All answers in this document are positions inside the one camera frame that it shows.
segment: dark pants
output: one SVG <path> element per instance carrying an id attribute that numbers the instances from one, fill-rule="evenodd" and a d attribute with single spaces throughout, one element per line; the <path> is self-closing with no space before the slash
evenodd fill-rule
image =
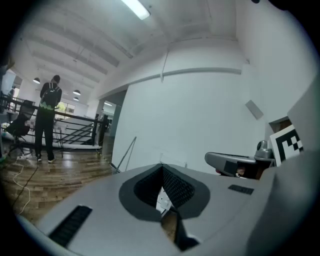
<path id="1" fill-rule="evenodd" d="M 35 154 L 41 156 L 42 135 L 44 132 L 45 148 L 48 154 L 48 160 L 55 158 L 53 153 L 53 129 L 54 129 L 55 112 L 39 108 L 35 119 Z"/>

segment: man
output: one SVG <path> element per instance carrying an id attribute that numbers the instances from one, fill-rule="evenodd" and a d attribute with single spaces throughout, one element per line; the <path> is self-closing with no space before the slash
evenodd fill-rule
<path id="1" fill-rule="evenodd" d="M 56 158 L 53 153 L 53 129 L 55 120 L 55 107 L 61 100 L 62 91 L 58 84 L 60 76 L 55 75 L 51 82 L 46 82 L 40 92 L 41 101 L 35 119 L 35 155 L 38 162 L 41 162 L 42 134 L 44 132 L 45 148 L 48 155 L 48 162 L 53 163 Z"/>

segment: office chair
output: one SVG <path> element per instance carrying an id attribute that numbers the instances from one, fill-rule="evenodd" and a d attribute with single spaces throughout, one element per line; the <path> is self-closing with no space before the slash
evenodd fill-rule
<path id="1" fill-rule="evenodd" d="M 22 138 L 24 141 L 26 141 L 22 136 L 25 136 L 28 134 L 30 127 L 26 126 L 25 122 L 31 119 L 34 111 L 35 109 L 33 108 L 33 102 L 27 99 L 24 100 L 20 107 L 19 114 L 16 120 L 14 120 L 5 129 L 8 133 L 10 133 L 14 137 L 13 147 L 10 146 L 9 155 L 15 149 L 20 149 L 20 151 L 24 155 L 24 150 L 21 142 L 19 141 L 19 138 Z"/>

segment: black slot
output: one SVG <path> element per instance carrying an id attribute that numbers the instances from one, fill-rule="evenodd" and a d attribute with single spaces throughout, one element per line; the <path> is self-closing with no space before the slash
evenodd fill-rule
<path id="1" fill-rule="evenodd" d="M 228 187 L 228 189 L 230 190 L 234 190 L 240 193 L 244 193 L 247 195 L 251 195 L 252 192 L 254 191 L 253 188 L 249 188 L 249 187 L 245 187 L 245 186 L 239 186 L 239 185 L 231 185 L 230 187 Z"/>
<path id="2" fill-rule="evenodd" d="M 92 209 L 78 205 L 49 235 L 57 244 L 66 247 L 82 224 L 85 222 Z"/>

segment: wooden floor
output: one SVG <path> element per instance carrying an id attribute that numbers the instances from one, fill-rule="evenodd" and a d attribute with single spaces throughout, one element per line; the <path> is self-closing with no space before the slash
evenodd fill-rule
<path id="1" fill-rule="evenodd" d="M 22 187 L 14 183 L 13 178 L 18 174 L 23 165 L 22 173 L 15 179 L 17 183 L 24 186 L 28 179 L 27 188 L 30 189 L 30 202 L 21 214 L 31 223 L 35 223 L 46 214 L 53 206 L 85 184 L 112 174 L 111 163 L 114 138 L 105 137 L 103 142 L 102 156 L 96 151 L 70 151 L 55 152 L 56 161 L 48 163 L 47 153 L 43 151 L 42 162 L 38 163 L 36 158 L 18 160 L 16 165 L 15 154 L 7 158 L 0 165 L 0 178 L 6 195 L 11 204 L 15 201 Z M 23 206 L 29 200 L 29 192 L 24 189 L 13 210 L 20 213 Z"/>

